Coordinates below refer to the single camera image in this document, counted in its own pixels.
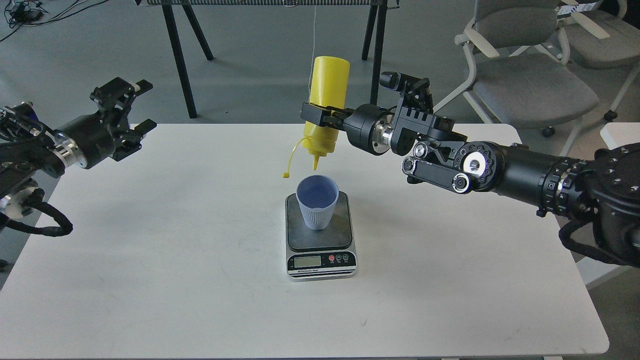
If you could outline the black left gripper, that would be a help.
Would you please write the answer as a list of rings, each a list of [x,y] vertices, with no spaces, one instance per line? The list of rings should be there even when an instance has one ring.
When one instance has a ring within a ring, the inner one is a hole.
[[[135,98],[151,89],[153,84],[148,80],[129,82],[120,77],[96,87],[90,99],[98,112],[77,117],[54,130],[55,150],[65,166],[90,169],[108,157],[119,162],[141,150],[142,139],[158,124],[145,120],[130,129],[128,114]]]

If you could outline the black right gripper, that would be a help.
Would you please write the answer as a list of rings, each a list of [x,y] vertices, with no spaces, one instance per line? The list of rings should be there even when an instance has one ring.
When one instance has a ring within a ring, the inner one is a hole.
[[[302,103],[301,119],[320,127],[346,132],[350,144],[373,155],[386,153],[383,133],[391,126],[392,111],[374,104],[362,104],[355,110]]]

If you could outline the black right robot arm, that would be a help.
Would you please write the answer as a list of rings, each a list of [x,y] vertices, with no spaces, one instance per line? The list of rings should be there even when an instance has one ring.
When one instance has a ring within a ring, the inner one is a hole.
[[[494,192],[569,219],[558,238],[572,252],[604,264],[639,267],[638,143],[600,149],[593,160],[534,152],[525,145],[468,141],[454,120],[434,114],[430,80],[385,71],[380,84],[399,93],[391,109],[341,109],[304,103],[301,118],[345,132],[350,144],[379,156],[403,156],[409,183],[457,194]]]

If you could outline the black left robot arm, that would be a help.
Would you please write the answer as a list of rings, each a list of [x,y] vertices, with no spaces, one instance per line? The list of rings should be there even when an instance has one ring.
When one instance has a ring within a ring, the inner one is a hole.
[[[73,230],[66,215],[44,200],[34,174],[59,178],[71,166],[91,169],[106,158],[121,161],[139,151],[142,139],[156,127],[147,119],[130,127],[135,98],[153,85],[115,77],[95,88],[90,99],[97,111],[51,129],[40,121],[30,102],[1,109],[1,228],[61,237]]]

